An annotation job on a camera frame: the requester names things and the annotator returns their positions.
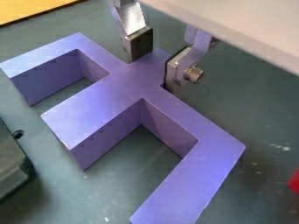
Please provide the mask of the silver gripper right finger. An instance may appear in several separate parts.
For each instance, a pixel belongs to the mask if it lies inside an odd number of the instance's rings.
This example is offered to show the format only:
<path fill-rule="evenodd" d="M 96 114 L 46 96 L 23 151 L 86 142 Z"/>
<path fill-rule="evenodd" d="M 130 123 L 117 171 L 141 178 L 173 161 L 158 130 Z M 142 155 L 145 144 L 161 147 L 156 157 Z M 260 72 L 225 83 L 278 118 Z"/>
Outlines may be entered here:
<path fill-rule="evenodd" d="M 202 30 L 185 26 L 185 46 L 166 61 L 164 65 L 164 88 L 172 92 L 185 81 L 197 83 L 202 70 L 197 62 L 214 46 L 217 40 Z"/>

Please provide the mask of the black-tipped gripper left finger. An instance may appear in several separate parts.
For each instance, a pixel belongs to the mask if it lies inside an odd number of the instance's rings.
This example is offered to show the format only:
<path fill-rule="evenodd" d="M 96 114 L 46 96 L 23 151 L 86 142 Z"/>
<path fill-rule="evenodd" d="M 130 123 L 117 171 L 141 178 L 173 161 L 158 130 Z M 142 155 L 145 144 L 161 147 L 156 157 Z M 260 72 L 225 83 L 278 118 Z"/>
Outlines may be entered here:
<path fill-rule="evenodd" d="M 141 5 L 136 0 L 108 0 L 108 3 L 128 61 L 133 62 L 153 50 L 153 29 L 145 24 Z"/>

